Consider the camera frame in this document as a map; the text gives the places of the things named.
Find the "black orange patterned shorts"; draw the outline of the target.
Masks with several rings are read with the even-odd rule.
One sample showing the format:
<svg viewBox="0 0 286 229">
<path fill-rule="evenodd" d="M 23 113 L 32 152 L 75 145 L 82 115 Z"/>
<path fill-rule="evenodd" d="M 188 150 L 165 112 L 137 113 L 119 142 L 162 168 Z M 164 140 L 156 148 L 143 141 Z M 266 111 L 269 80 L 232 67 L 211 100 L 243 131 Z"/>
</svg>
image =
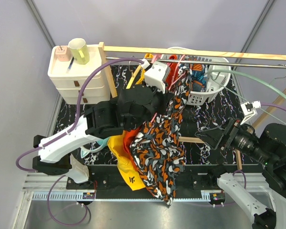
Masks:
<svg viewBox="0 0 286 229">
<path fill-rule="evenodd" d="M 130 145 L 139 176 L 151 195 L 171 206 L 176 197 L 176 178 L 184 172 L 185 151 L 179 142 L 181 119 L 144 122 Z"/>
</svg>

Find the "blue patterned shorts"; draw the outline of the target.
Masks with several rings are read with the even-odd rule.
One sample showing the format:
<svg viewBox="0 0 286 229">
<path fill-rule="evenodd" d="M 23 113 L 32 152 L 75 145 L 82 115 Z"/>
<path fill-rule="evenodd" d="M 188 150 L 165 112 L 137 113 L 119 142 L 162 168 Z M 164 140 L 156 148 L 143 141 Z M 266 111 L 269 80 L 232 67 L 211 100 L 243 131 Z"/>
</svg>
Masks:
<svg viewBox="0 0 286 229">
<path fill-rule="evenodd" d="M 205 75 L 208 66 L 203 64 L 191 64 L 190 74 L 194 92 L 205 92 L 207 86 L 207 76 Z"/>
</svg>

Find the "thin pink hanger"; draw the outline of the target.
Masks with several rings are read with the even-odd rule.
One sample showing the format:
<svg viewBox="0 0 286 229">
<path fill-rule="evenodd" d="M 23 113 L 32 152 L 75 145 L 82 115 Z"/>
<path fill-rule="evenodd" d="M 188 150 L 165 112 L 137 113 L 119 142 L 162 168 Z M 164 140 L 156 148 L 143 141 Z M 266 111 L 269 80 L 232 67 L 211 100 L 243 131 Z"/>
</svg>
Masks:
<svg viewBox="0 0 286 229">
<path fill-rule="evenodd" d="M 163 94 L 155 86 L 147 86 L 153 95 L 153 115 L 150 124 L 154 125 L 162 119 L 181 119 L 182 112 L 189 97 L 189 67 L 179 64 L 178 75 L 171 87 Z"/>
</svg>

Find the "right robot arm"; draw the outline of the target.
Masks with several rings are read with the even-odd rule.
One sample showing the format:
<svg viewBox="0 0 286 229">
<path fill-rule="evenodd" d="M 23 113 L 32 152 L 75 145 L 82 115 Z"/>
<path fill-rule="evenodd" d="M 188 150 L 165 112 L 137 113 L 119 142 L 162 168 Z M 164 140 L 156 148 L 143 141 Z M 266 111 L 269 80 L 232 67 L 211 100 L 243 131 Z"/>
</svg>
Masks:
<svg viewBox="0 0 286 229">
<path fill-rule="evenodd" d="M 272 190 L 275 209 L 260 203 L 240 185 L 225 166 L 208 170 L 203 181 L 212 189 L 221 189 L 243 210 L 254 229 L 286 229 L 286 125 L 268 124 L 257 136 L 255 129 L 239 119 L 195 133 L 211 149 L 240 151 L 262 168 L 261 174 Z"/>
</svg>

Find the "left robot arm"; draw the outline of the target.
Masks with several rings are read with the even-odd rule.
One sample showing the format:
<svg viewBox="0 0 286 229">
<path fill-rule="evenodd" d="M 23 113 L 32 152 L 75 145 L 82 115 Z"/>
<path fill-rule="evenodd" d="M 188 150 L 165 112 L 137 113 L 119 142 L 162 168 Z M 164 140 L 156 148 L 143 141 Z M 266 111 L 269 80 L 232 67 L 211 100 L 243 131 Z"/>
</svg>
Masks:
<svg viewBox="0 0 286 229">
<path fill-rule="evenodd" d="M 93 177 L 72 151 L 91 142 L 101 145 L 108 137 L 134 130 L 155 114 L 164 114 L 173 95 L 143 84 L 121 90 L 118 97 L 101 101 L 76 116 L 74 123 L 60 132 L 50 137 L 35 136 L 38 155 L 32 160 L 33 169 L 50 176 L 65 175 L 82 188 L 90 188 Z"/>
</svg>

